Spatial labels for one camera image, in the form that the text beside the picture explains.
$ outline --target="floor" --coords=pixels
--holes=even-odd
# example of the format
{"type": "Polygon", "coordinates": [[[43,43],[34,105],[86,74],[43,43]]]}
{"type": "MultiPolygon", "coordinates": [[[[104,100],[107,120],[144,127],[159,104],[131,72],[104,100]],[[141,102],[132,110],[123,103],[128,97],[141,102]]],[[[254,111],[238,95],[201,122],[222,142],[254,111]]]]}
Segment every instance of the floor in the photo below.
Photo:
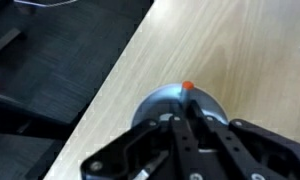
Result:
{"type": "MultiPolygon", "coordinates": [[[[0,37],[26,40],[0,53],[0,94],[28,110],[71,123],[94,97],[145,13],[149,0],[80,0],[26,16],[0,10],[0,37]]],[[[64,142],[0,134],[0,180],[41,179],[64,142]]]]}

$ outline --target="wooden table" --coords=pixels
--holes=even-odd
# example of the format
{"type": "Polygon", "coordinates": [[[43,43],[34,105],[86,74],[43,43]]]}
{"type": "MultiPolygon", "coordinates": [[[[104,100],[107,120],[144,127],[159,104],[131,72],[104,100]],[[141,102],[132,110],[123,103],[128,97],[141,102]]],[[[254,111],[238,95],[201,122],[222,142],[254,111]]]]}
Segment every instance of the wooden table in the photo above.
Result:
{"type": "Polygon", "coordinates": [[[157,0],[46,179],[126,131],[151,90],[193,81],[228,117],[300,142],[300,0],[157,0]]]}

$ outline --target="light wood surface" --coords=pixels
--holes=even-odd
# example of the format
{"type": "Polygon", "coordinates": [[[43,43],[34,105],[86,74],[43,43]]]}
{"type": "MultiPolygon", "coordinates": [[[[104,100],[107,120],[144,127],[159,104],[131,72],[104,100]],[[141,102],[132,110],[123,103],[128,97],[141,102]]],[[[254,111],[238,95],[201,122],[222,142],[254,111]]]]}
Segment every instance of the light wood surface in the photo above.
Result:
{"type": "Polygon", "coordinates": [[[300,142],[300,0],[157,0],[46,179],[126,131],[151,90],[193,81],[228,117],[300,142]]]}

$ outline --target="screw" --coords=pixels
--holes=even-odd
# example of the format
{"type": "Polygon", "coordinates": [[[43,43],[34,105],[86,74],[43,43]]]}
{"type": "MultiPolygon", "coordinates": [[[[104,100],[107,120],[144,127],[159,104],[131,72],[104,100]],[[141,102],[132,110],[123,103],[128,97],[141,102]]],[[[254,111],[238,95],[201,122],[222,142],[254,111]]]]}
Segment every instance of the screw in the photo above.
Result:
{"type": "Polygon", "coordinates": [[[156,123],[155,121],[150,121],[149,125],[150,125],[150,126],[156,126],[157,123],[156,123]]]}
{"type": "Polygon", "coordinates": [[[93,163],[91,163],[90,165],[90,169],[92,171],[99,171],[100,169],[102,169],[103,164],[99,161],[95,161],[93,163]]]}
{"type": "Polygon", "coordinates": [[[251,175],[252,180],[266,180],[261,174],[253,173],[251,175]]]}
{"type": "Polygon", "coordinates": [[[190,175],[190,180],[203,180],[201,174],[198,173],[192,173],[190,175]]]}
{"type": "Polygon", "coordinates": [[[242,123],[239,122],[239,121],[236,121],[235,124],[236,124],[237,126],[242,126],[242,123]]]}
{"type": "Polygon", "coordinates": [[[175,117],[174,117],[174,120],[175,120],[175,121],[180,121],[180,118],[179,118],[178,116],[175,116],[175,117]]]}
{"type": "Polygon", "coordinates": [[[207,116],[208,121],[213,121],[213,118],[211,116],[207,116]]]}

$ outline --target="orange cap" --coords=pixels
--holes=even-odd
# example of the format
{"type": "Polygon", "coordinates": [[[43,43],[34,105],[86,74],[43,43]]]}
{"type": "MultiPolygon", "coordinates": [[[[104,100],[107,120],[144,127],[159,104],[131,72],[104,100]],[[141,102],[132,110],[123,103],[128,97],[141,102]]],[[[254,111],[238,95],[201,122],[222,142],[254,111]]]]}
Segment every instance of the orange cap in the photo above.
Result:
{"type": "Polygon", "coordinates": [[[194,84],[191,81],[184,81],[182,83],[182,88],[184,88],[186,90],[191,90],[194,88],[194,84]]]}

